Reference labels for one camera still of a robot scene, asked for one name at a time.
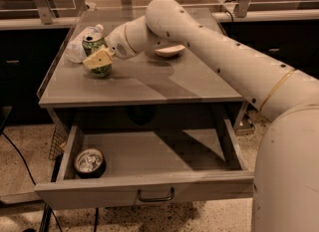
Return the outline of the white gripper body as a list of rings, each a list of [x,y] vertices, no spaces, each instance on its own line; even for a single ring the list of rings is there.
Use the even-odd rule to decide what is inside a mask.
[[[106,37],[109,49],[117,58],[124,60],[137,55],[127,40],[126,27],[126,24],[118,26]]]

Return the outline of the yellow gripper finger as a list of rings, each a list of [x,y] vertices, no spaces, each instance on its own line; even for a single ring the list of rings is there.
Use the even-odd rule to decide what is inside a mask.
[[[99,48],[96,52],[87,57],[83,64],[89,69],[97,69],[110,65],[113,62],[112,53],[106,47]]]

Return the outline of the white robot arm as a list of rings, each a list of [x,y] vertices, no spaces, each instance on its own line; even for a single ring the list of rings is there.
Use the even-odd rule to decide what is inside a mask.
[[[271,122],[256,157],[252,231],[319,232],[318,80],[201,26],[174,0],[153,0],[106,42],[119,59],[179,43],[218,73]]]

